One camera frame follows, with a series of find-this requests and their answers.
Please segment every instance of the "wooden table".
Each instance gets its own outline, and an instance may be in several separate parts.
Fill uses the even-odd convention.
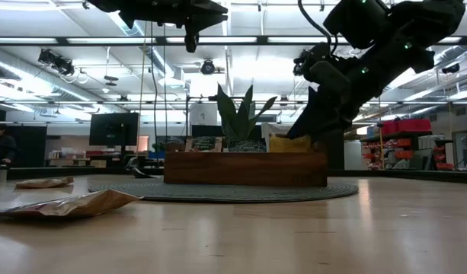
[[[131,176],[13,190],[0,208],[86,193]],[[358,195],[317,202],[134,202],[69,223],[0,219],[0,273],[467,273],[467,184],[329,178]]]

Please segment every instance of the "computer monitor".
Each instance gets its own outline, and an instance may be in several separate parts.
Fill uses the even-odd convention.
[[[138,113],[93,114],[89,145],[136,145]]]

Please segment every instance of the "wooden surface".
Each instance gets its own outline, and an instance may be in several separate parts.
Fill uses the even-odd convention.
[[[326,186],[322,153],[167,152],[166,183]]]
[[[13,190],[0,207],[87,192]],[[69,223],[0,218],[0,274],[467,274],[467,184],[329,178],[360,193],[316,202],[134,202]]]

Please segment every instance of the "ceiling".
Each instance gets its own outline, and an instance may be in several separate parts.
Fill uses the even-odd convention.
[[[220,4],[229,8],[229,19],[223,24],[209,27],[201,32],[202,36],[306,36],[320,35],[306,19],[301,15],[296,6],[296,0],[261,0],[262,11],[258,11],[258,0],[231,0],[222,1]],[[334,7],[337,1],[324,0],[324,11],[320,11],[320,1],[305,0],[305,9],[312,18],[321,23]],[[123,37],[127,31],[120,27],[112,14],[106,14],[97,8],[91,7],[85,10],[81,7],[82,1],[77,0],[25,0],[25,1],[0,1],[0,37]],[[133,33],[138,36],[146,34],[160,36],[183,36],[184,29],[164,26],[158,27],[153,24],[153,33],[150,33],[150,24],[136,22],[137,30],[142,33]],[[467,12],[463,22],[460,24],[456,35],[467,35]],[[164,59],[166,66],[182,69],[183,75],[175,75],[182,81],[192,82],[192,79],[200,78],[198,64],[204,59],[212,59],[216,67],[221,68],[221,73],[209,76],[209,81],[217,81],[224,90],[231,88],[235,96],[242,96],[250,85],[254,85],[254,99],[266,100],[271,96],[290,95],[294,100],[307,100],[306,89],[309,83],[305,83],[300,77],[293,76],[293,59],[303,49],[310,46],[201,46],[197,47],[195,53],[188,53],[184,46],[154,46],[156,58]],[[75,76],[61,79],[52,70],[40,64],[37,59],[41,49],[51,49],[54,53],[64,56],[73,61],[76,70],[82,69],[86,75],[80,75],[77,80]],[[452,46],[434,46],[437,55],[452,49]],[[9,54],[21,62],[36,68],[30,71],[29,67],[19,62],[11,65],[28,73],[40,73],[42,75],[53,75],[53,85],[65,84],[64,81],[73,81],[70,85],[78,88],[81,96],[89,100],[117,100],[120,95],[127,95],[130,100],[139,100],[139,95],[145,95],[144,100],[153,100],[155,96],[155,85],[152,74],[148,72],[151,67],[151,59],[145,56],[138,46],[112,46],[110,48],[109,61],[107,60],[107,48],[101,46],[0,46],[0,52]],[[336,54],[340,56],[359,55],[360,52],[352,50],[349,46],[339,46]],[[442,75],[437,78],[435,72],[425,72],[419,77],[409,77],[400,81],[393,88],[411,89],[412,93],[424,91],[436,86],[441,81],[461,77],[467,72],[467,56],[459,60],[461,64],[461,75]],[[227,80],[225,70],[228,67]],[[155,80],[159,81],[163,75],[158,73],[155,67]],[[116,87],[107,87],[104,76],[118,77]],[[165,90],[160,84],[157,87],[159,100],[185,100],[184,88],[167,87]],[[440,96],[439,91],[425,95],[418,100],[435,100],[431,96]],[[136,105],[121,106],[121,110],[128,110]],[[181,105],[168,106],[180,109]],[[296,118],[295,107],[290,107],[286,113]],[[376,111],[367,107],[366,113]]]

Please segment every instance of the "crumpled paper bag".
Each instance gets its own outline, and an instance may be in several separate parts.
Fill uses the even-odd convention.
[[[37,189],[37,188],[50,188],[61,187],[74,182],[74,178],[67,177],[64,179],[37,179],[25,180],[23,182],[15,183],[16,189]]]
[[[92,217],[118,209],[141,198],[116,190],[102,190],[47,202],[0,209],[0,216],[8,217]]]

